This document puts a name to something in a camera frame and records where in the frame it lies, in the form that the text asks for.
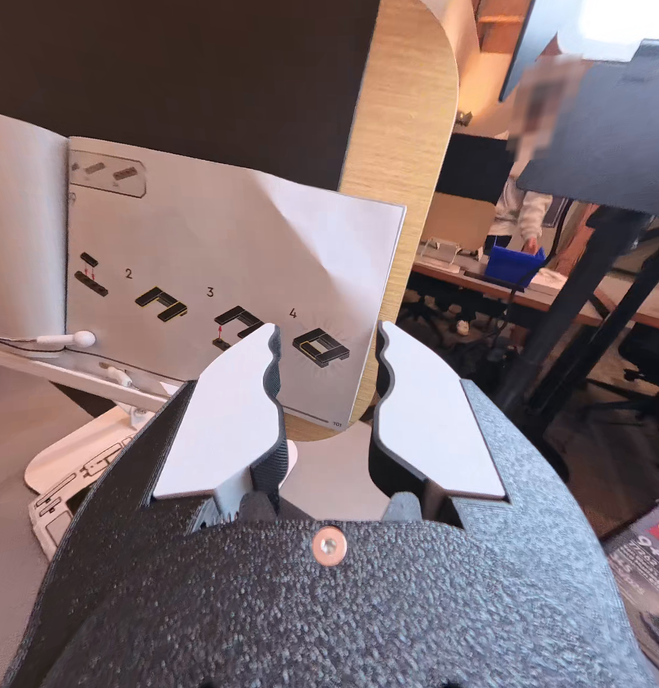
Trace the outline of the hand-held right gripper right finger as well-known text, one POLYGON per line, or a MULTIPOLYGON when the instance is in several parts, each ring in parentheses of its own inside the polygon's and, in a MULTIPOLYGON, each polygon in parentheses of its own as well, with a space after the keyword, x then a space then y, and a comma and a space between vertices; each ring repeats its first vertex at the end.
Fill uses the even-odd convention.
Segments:
POLYGON ((508 503, 462 379, 392 322, 376 331, 379 396, 371 479, 387 497, 410 493, 425 520, 458 520, 454 498, 508 503))

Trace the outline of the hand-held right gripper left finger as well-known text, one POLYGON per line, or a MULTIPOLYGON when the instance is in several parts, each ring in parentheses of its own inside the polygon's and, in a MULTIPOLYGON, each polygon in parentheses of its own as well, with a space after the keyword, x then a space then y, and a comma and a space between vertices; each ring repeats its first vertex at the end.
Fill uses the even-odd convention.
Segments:
POLYGON ((210 495, 222 517, 260 492, 274 508, 288 472, 281 331, 265 323, 201 373, 153 488, 156 500, 210 495))

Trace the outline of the lego instruction booklet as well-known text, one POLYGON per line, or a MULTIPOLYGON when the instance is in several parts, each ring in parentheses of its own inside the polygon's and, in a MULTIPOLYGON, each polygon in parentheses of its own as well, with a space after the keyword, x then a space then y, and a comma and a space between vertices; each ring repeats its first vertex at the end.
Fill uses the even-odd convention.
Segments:
POLYGON ((342 431, 405 215, 0 115, 0 351, 165 396, 273 323, 285 412, 342 431))

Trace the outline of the lego sticker sheet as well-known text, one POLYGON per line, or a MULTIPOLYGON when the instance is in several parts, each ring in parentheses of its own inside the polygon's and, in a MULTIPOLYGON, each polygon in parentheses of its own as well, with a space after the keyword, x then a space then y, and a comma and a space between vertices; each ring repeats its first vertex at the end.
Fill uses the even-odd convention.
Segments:
POLYGON ((133 439, 134 435, 129 434, 103 449, 67 452, 27 469, 25 482, 36 493, 28 514, 33 533, 49 561, 85 496, 133 439))

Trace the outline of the lego set box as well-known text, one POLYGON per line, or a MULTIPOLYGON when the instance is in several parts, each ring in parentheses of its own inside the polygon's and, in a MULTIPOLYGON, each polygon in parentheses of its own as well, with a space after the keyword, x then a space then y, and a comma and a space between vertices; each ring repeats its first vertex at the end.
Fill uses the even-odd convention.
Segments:
POLYGON ((659 500, 602 540, 629 622, 659 671, 659 500))

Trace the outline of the long wooden table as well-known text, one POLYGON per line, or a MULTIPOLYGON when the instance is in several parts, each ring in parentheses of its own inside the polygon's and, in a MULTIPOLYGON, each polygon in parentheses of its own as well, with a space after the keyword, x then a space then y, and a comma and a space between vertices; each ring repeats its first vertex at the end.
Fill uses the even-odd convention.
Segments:
MULTIPOLYGON (((478 277, 486 267, 485 263, 477 262, 471 257, 458 254, 453 263, 443 262, 430 257, 416 255, 411 268, 407 288, 416 289, 419 277, 429 281, 443 283, 455 288, 464 288, 480 293, 489 298, 506 302, 511 294, 509 288, 495 283, 489 283, 478 277)), ((604 277, 594 296, 609 312, 613 311, 624 299, 631 284, 615 277, 604 277)), ((525 288, 514 296, 514 305, 528 307, 535 311, 547 312, 557 294, 546 293, 535 288, 525 288)), ((638 307, 636 313, 629 319, 627 325, 639 323, 659 330, 659 290, 653 290, 638 307)))

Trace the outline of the black metal pole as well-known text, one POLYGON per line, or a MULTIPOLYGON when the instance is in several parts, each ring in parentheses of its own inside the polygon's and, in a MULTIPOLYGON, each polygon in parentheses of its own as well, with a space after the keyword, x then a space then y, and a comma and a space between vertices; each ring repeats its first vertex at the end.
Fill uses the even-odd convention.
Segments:
POLYGON ((616 259, 634 244, 652 220, 653 216, 644 212, 607 206, 589 217, 587 224, 593 232, 581 258, 495 396, 495 404, 506 417, 511 418, 523 403, 551 350, 616 259))

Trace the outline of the small blue storage bin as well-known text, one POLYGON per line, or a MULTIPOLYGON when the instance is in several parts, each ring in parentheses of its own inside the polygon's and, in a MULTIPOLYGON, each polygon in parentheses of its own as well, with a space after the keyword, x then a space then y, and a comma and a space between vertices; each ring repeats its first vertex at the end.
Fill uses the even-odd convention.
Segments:
POLYGON ((546 255, 542 248, 536 254, 493 246, 484 272, 485 277, 526 288, 543 267, 546 255))

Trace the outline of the wooden stand board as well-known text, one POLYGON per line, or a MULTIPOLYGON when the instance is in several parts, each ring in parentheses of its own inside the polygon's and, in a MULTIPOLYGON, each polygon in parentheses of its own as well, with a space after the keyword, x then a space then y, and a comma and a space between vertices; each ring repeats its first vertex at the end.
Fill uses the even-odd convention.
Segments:
POLYGON ((454 49, 422 1, 381 1, 340 192, 406 207, 380 320, 396 322, 451 139, 454 49))

